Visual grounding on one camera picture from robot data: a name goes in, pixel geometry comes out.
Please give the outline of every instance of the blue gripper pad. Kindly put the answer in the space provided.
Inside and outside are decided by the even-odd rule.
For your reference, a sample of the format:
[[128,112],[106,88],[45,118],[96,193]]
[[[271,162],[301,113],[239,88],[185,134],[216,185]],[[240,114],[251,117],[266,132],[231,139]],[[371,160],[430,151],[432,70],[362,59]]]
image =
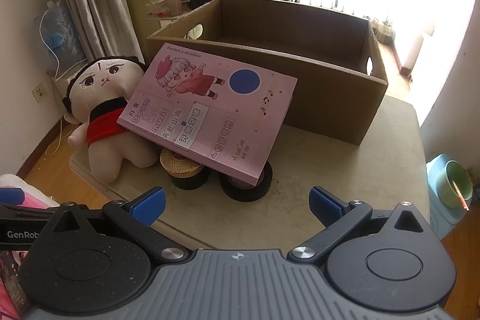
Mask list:
[[320,186],[311,188],[308,204],[310,211],[325,227],[332,225],[350,209],[346,202]]
[[11,205],[22,205],[25,193],[19,187],[0,187],[0,202]]
[[154,187],[125,206],[132,217],[144,226],[151,226],[165,211],[166,203],[165,191]]

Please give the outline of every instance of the chopstick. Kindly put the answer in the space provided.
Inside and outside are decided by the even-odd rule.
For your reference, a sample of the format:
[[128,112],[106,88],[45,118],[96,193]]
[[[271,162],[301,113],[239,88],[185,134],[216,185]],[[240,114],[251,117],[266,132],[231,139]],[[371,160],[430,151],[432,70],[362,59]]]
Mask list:
[[452,181],[452,186],[453,186],[453,188],[455,189],[455,192],[457,193],[457,196],[460,198],[460,201],[462,202],[463,209],[465,209],[466,211],[468,211],[468,210],[469,210],[469,207],[468,207],[468,205],[466,204],[465,199],[463,198],[462,193],[460,193],[460,189],[458,188],[458,186],[457,186],[457,184],[455,183],[455,181]]

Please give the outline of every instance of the gray ribbed panel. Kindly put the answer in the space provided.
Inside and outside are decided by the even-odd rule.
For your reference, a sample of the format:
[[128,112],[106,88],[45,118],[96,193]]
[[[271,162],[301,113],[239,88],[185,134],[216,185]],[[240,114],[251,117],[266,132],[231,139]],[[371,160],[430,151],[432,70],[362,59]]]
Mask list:
[[[291,263],[279,250],[199,250],[182,265],[164,266],[139,297],[84,320],[392,320],[348,302],[310,265]],[[402,320],[452,320],[440,309]],[[28,320],[71,317],[34,310]]]

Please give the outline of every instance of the green bowl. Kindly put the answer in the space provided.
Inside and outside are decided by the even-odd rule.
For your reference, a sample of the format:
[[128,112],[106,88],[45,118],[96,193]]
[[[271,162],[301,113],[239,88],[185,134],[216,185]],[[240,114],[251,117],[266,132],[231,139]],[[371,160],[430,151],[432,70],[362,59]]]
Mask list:
[[452,186],[453,181],[457,184],[465,201],[470,199],[472,196],[472,181],[468,172],[460,163],[450,160],[437,178],[437,193],[445,206],[456,209],[462,207],[462,201],[460,201],[460,197]]

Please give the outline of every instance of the doll's eye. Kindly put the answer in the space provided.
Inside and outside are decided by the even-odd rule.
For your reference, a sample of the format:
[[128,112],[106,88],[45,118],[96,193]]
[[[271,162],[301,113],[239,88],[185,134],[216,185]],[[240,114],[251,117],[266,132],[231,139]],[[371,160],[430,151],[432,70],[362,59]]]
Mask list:
[[93,76],[89,76],[89,77],[86,77],[86,78],[80,83],[80,85],[81,85],[83,88],[85,88],[85,87],[88,87],[88,86],[93,85],[93,82],[94,82]]
[[112,65],[112,67],[109,68],[109,73],[110,74],[116,74],[119,72],[119,70],[122,69],[123,64],[117,64],[117,65]]

